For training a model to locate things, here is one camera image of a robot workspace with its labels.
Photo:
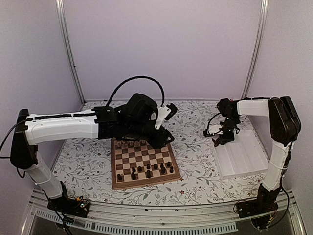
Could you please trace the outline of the wooden chess board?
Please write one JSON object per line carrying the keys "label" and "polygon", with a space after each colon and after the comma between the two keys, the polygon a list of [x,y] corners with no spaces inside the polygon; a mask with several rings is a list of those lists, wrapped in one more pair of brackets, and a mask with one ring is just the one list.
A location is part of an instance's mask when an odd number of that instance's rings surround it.
{"label": "wooden chess board", "polygon": [[[126,190],[139,188],[143,186],[153,186],[158,184],[170,183],[182,180],[174,152],[170,144],[161,149],[154,149],[148,143],[141,147],[118,148],[111,139],[111,173],[112,173],[112,189]],[[167,162],[171,162],[174,172],[170,173],[170,167]],[[164,164],[165,174],[161,174],[160,164]],[[147,165],[150,165],[151,178],[146,177]],[[154,164],[158,165],[158,169],[154,169]],[[142,171],[138,172],[138,167],[142,167]],[[132,168],[136,169],[136,180],[131,179]],[[123,181],[117,180],[117,175],[123,176]]]}

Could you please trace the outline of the dark knight piece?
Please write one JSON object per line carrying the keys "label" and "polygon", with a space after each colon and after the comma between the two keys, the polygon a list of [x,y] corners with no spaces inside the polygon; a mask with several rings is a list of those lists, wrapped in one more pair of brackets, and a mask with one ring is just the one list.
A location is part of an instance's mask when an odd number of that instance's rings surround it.
{"label": "dark knight piece", "polygon": [[136,180],[136,174],[133,173],[133,172],[131,173],[131,179],[132,179],[132,180]]}

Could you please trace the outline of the dark king piece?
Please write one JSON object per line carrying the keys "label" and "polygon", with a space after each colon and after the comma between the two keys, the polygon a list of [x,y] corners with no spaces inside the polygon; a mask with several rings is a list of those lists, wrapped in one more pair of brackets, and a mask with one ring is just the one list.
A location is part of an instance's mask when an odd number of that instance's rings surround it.
{"label": "dark king piece", "polygon": [[151,178],[151,176],[152,176],[152,175],[151,175],[151,171],[147,170],[147,171],[146,171],[146,177],[147,177],[147,178]]}

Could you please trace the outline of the dark rook corner piece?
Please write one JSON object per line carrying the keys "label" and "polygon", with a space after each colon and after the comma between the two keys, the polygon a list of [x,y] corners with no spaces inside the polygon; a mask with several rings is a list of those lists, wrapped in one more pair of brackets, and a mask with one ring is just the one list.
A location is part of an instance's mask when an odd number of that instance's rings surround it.
{"label": "dark rook corner piece", "polygon": [[118,174],[118,175],[117,175],[117,180],[118,180],[119,182],[122,182],[122,181],[123,181],[123,176],[122,176],[121,174]]}

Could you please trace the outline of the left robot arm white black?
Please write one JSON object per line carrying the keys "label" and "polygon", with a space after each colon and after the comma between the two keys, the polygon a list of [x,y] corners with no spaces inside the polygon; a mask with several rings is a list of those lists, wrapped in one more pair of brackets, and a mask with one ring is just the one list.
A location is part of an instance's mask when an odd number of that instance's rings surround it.
{"label": "left robot arm white black", "polygon": [[174,140],[163,127],[176,112],[174,104],[157,105],[144,94],[134,94],[121,106],[94,107],[74,113],[36,115],[22,109],[12,134],[11,164],[24,170],[61,212],[69,212],[73,203],[67,190],[55,178],[39,157],[38,145],[50,141],[74,138],[111,139],[119,141],[145,140],[153,148],[162,148]]}

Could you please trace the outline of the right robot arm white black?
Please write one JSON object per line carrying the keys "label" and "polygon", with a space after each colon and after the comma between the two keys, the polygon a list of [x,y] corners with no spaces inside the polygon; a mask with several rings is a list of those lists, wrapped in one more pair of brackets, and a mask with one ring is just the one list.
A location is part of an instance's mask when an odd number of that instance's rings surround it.
{"label": "right robot arm white black", "polygon": [[289,96],[272,98],[221,99],[217,104],[219,114],[225,120],[215,132],[218,137],[214,146],[234,141],[240,116],[263,116],[269,118],[272,152],[267,174],[260,184],[257,199],[253,202],[256,213],[264,213],[271,207],[282,189],[282,177],[287,171],[294,142],[301,130],[301,122]]}

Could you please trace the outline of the white chess piece row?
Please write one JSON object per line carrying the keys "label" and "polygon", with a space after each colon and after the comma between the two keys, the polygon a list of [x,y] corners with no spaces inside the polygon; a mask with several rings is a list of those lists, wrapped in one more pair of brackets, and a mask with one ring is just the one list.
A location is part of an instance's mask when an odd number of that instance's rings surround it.
{"label": "white chess piece row", "polygon": [[141,141],[119,141],[115,140],[114,141],[115,146],[118,148],[131,148],[131,147],[141,147],[147,145],[147,142],[144,140]]}

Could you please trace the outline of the white plastic tray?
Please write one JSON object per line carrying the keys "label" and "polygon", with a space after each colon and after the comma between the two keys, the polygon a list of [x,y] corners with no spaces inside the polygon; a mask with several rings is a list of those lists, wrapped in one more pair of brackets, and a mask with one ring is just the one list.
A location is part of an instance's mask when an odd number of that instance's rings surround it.
{"label": "white plastic tray", "polygon": [[232,179],[264,173],[267,155],[252,130],[243,130],[225,145],[212,147],[219,177]]}

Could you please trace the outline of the floral patterned table mat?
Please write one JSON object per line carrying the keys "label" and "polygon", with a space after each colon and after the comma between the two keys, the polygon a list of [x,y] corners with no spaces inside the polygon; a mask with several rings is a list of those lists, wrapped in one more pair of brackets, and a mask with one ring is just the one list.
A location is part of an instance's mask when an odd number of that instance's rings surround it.
{"label": "floral patterned table mat", "polygon": [[83,196],[107,203],[178,206],[223,203],[253,198],[263,173],[221,179],[210,140],[203,136],[207,124],[223,120],[215,101],[175,101],[178,112],[164,124],[175,140],[171,146],[181,180],[128,190],[112,189],[110,140],[67,140],[53,173],[71,197]]}

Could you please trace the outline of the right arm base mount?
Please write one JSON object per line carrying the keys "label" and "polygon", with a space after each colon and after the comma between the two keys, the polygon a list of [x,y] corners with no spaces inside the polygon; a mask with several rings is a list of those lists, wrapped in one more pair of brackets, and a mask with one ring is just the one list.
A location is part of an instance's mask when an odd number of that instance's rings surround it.
{"label": "right arm base mount", "polygon": [[267,213],[267,215],[252,219],[252,225],[259,230],[267,229],[272,221],[270,211],[278,209],[276,202],[277,196],[281,190],[281,185],[272,191],[268,191],[260,184],[257,192],[257,198],[254,200],[244,200],[235,204],[236,213],[240,218],[251,217]]}

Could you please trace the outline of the aluminium front rail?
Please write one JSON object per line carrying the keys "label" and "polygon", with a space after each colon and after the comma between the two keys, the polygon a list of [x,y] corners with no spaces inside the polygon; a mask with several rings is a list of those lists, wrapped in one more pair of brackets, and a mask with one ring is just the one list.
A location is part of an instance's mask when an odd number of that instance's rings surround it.
{"label": "aluminium front rail", "polygon": [[304,235],[292,192],[278,196],[278,210],[240,217],[235,202],[193,206],[134,206],[92,202],[86,218],[55,213],[34,190],[24,235]]}

